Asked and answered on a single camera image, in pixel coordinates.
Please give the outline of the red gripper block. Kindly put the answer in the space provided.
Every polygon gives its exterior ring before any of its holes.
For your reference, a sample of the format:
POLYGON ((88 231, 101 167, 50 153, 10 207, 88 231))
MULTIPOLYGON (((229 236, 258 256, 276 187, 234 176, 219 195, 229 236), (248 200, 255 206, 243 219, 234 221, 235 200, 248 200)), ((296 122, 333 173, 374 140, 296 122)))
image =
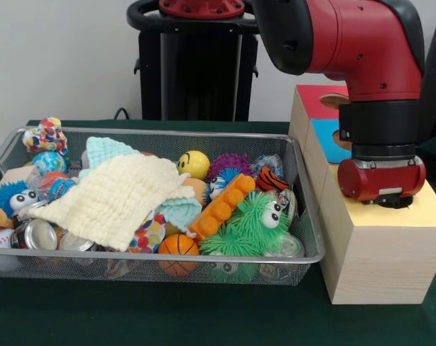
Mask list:
POLYGON ((343 195, 384 208, 407 208, 409 198, 422 189, 426 175, 418 156, 397 161, 346 159, 337 169, 343 195))

